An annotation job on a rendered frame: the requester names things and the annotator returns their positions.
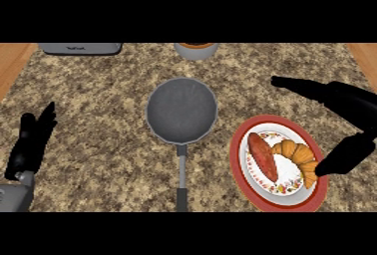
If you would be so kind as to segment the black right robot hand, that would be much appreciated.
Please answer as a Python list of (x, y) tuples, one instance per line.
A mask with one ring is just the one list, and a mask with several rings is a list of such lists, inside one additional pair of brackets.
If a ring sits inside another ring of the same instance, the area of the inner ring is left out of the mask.
[(377, 95), (340, 82), (274, 76), (271, 84), (317, 101), (363, 130), (339, 142), (315, 167), (318, 176), (346, 174), (377, 148)]

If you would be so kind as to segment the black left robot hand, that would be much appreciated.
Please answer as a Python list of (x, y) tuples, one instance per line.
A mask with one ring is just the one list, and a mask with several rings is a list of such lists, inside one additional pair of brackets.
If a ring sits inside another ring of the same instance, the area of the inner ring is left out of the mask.
[(40, 117), (26, 113), (21, 117), (20, 137), (11, 151), (5, 178), (17, 180), (17, 173), (40, 169), (48, 141), (57, 126), (55, 103), (51, 103)]

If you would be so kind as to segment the red sweet potato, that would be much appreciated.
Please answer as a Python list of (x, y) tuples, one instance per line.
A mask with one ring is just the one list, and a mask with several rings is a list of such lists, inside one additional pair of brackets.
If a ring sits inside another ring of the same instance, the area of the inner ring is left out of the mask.
[(255, 132), (249, 134), (247, 144), (249, 152), (255, 158), (259, 169), (267, 178), (275, 182), (278, 179), (278, 173), (270, 144)]

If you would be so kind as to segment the red-rimmed floral plate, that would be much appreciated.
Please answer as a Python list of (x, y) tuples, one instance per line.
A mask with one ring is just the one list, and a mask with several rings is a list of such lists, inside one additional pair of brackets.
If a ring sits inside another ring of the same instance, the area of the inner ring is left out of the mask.
[(249, 134), (255, 132), (270, 146), (286, 139), (308, 146), (312, 159), (321, 161), (320, 147), (305, 129), (289, 119), (262, 115), (250, 118), (240, 126), (231, 140), (230, 164), (237, 185), (261, 211), (315, 211), (327, 196), (327, 177), (320, 177), (309, 188), (295, 162), (281, 154), (274, 156), (278, 180), (272, 182), (264, 175), (249, 153)]

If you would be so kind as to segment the grey frying pan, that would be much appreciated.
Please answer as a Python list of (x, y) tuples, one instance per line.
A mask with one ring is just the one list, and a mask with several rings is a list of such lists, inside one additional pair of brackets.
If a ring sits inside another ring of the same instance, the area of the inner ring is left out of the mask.
[(147, 122), (157, 138), (178, 147), (181, 184), (178, 212), (188, 211), (187, 157), (188, 145), (210, 133), (218, 118), (218, 102), (209, 86), (194, 78), (173, 78), (151, 93)]

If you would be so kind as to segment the golden croissant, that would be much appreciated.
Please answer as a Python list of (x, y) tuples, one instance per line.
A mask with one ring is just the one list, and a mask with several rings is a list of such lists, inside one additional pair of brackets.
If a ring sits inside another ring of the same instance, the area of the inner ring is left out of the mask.
[(271, 149), (274, 154), (281, 154), (296, 164), (302, 177), (305, 188), (309, 189), (318, 180), (315, 167), (318, 161), (314, 158), (314, 152), (308, 145), (296, 143), (292, 139), (284, 139)]

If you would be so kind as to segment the silver toaster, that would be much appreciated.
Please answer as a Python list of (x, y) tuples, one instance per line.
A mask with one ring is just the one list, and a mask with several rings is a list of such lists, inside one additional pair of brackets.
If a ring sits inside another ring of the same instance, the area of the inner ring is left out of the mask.
[(117, 55), (122, 52), (122, 43), (40, 43), (39, 47), (51, 55)]

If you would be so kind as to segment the grey cup with orange rim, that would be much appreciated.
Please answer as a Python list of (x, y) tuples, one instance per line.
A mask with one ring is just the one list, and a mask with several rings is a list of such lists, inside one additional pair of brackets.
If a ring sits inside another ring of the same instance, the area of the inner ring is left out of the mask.
[(188, 60), (204, 60), (216, 52), (219, 43), (206, 43), (206, 44), (188, 44), (188, 43), (175, 43), (176, 51), (179, 55)]

